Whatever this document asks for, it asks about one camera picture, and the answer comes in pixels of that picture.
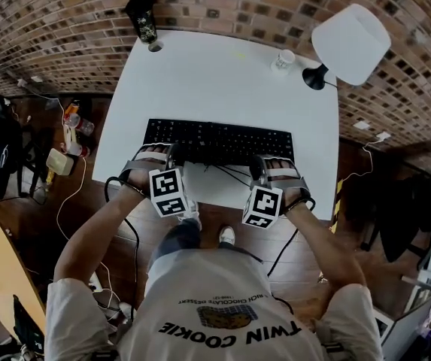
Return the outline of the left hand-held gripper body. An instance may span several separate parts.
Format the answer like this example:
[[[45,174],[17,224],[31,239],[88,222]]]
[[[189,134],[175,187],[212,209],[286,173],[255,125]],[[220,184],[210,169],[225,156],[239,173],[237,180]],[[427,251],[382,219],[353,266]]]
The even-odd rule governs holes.
[[[150,195],[146,196],[142,191],[138,190],[127,182],[128,175],[125,173],[125,170],[127,169],[127,163],[123,167],[119,179],[121,179],[123,184],[133,188],[143,197],[149,199],[159,216],[168,217],[185,212],[185,210],[188,208],[188,201],[183,183],[183,166],[164,169],[163,171],[150,171]]]

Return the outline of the black computer keyboard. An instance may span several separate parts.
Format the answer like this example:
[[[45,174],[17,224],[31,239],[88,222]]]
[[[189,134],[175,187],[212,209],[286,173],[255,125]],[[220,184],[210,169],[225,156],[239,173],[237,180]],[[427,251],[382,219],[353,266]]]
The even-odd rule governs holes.
[[[256,155],[294,159],[289,132],[225,123],[150,119],[145,144],[179,144],[186,161],[204,165],[248,166]]]

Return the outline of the person's right forearm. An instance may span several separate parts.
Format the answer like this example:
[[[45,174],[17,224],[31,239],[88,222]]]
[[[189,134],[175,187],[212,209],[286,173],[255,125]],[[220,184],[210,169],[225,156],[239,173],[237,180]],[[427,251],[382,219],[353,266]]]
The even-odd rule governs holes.
[[[366,279],[354,253],[338,241],[305,203],[291,208],[286,217],[308,242],[323,276],[334,290],[350,284],[366,285]]]

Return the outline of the person's left forearm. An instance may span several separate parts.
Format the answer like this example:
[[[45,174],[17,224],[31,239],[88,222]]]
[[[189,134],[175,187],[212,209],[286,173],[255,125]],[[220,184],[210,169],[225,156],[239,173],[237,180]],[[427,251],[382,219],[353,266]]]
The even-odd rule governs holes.
[[[55,266],[53,280],[75,279],[88,284],[101,264],[120,224],[144,197],[123,186],[68,240]]]

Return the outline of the person's right hand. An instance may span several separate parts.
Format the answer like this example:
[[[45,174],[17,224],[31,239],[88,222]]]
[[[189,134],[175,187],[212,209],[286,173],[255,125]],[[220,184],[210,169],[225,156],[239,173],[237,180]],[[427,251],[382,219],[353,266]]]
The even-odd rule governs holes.
[[[292,161],[272,157],[265,163],[269,185],[271,188],[280,189],[284,195],[284,211],[311,199],[308,185]]]

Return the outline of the person's white left shoe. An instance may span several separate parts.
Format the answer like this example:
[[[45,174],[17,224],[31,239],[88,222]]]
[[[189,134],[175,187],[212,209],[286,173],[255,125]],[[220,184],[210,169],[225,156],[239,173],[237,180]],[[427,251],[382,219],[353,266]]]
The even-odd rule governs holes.
[[[199,206],[197,202],[189,200],[187,202],[188,208],[178,216],[178,220],[181,222],[189,221],[193,223],[199,231],[202,230],[202,222],[199,216]]]

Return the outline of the yellow black hazard tape strip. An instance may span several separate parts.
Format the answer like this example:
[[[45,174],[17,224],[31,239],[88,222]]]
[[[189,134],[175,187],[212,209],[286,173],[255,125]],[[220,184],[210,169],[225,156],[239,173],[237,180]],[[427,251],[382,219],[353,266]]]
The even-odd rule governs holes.
[[[333,208],[332,222],[330,226],[330,230],[333,234],[335,234],[337,230],[337,225],[338,225],[338,214],[341,208],[341,191],[342,191],[343,183],[344,183],[344,180],[340,180],[336,186],[335,204]]]

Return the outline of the white table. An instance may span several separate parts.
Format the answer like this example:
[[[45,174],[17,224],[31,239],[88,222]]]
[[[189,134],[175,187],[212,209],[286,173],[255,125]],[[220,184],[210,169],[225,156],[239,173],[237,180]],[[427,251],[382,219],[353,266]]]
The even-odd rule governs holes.
[[[195,120],[289,132],[295,164],[316,205],[332,215],[338,171],[338,94],[309,88],[298,57],[287,75],[273,72],[278,50],[201,32],[162,31],[162,48],[136,42],[111,100],[92,178],[118,175],[143,144],[151,118]]]

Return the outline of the person's white printed t-shirt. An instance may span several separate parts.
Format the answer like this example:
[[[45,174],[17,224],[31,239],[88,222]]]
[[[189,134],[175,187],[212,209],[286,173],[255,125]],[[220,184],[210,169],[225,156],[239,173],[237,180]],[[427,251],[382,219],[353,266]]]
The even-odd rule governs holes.
[[[263,265],[227,249],[180,250],[152,265],[133,324],[115,344],[81,281],[50,285],[46,361],[383,361],[372,298],[350,284],[307,329],[269,289]]]

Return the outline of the red label bottle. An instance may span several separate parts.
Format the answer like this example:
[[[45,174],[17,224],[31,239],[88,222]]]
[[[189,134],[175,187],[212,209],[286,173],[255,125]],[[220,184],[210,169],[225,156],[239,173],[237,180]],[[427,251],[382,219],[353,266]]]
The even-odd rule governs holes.
[[[65,144],[65,152],[68,155],[79,156],[79,157],[87,157],[90,155],[90,149],[88,147],[82,146],[77,142],[67,142]]]

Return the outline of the clear bottle with red cap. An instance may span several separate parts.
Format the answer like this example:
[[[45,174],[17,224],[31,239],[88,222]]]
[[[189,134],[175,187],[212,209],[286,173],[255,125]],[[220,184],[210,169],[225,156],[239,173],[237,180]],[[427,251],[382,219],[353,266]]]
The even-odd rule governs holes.
[[[65,114],[64,122],[68,127],[71,127],[86,136],[90,136],[94,131],[94,124],[76,113]]]

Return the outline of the white paper cup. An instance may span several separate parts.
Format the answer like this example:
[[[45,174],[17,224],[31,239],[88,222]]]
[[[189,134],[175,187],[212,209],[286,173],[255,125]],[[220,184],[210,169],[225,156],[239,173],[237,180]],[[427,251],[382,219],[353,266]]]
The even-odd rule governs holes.
[[[280,50],[271,63],[271,70],[280,76],[286,76],[290,73],[295,61],[296,56],[291,50]]]

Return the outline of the white plastic box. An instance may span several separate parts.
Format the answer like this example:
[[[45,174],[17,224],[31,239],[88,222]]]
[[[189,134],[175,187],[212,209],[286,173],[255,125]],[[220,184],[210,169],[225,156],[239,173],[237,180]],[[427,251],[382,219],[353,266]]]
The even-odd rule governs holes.
[[[52,148],[47,156],[46,166],[59,176],[69,176],[71,174],[74,160],[64,153]]]

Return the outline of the black patterned tumbler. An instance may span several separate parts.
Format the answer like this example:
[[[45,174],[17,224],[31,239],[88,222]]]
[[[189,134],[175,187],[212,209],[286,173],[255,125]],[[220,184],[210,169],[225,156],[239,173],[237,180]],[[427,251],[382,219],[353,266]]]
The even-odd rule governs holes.
[[[143,44],[154,43],[158,36],[153,15],[156,0],[129,0],[125,12]]]

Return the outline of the black flat bag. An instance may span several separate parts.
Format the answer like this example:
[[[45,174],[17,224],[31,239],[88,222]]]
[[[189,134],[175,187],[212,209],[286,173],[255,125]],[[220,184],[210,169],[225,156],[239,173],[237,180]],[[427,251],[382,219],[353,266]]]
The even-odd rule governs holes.
[[[21,344],[38,354],[44,354],[44,335],[29,316],[17,296],[13,295],[14,331]]]

